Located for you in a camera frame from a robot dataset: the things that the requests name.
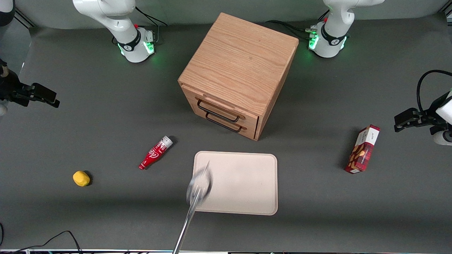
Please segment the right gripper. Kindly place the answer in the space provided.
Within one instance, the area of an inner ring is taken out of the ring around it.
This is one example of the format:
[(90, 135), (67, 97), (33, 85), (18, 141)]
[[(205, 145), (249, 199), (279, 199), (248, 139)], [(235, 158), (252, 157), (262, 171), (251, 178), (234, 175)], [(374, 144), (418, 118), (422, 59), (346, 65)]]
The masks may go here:
[(26, 90), (28, 85), (20, 82), (18, 75), (10, 69), (1, 69), (0, 77), (0, 100), (14, 102), (27, 107), (30, 101), (46, 103), (54, 108), (60, 106), (60, 101), (56, 99), (56, 92), (39, 84), (32, 84), (32, 94)]

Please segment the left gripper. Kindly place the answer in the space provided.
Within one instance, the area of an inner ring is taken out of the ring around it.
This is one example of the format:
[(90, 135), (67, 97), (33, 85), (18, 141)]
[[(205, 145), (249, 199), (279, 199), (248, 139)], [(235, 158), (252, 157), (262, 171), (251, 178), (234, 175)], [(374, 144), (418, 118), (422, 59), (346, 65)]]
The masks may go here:
[[(432, 125), (429, 129), (431, 135), (448, 130), (447, 121), (436, 113), (436, 110), (439, 109), (446, 100), (447, 95), (442, 95), (434, 100), (428, 109), (424, 110), (419, 97), (419, 111), (422, 114), (423, 121), (427, 122), (427, 125)], [(408, 108), (394, 116), (394, 132), (400, 132), (411, 127), (423, 127), (424, 124), (419, 122), (419, 111), (416, 108)]]

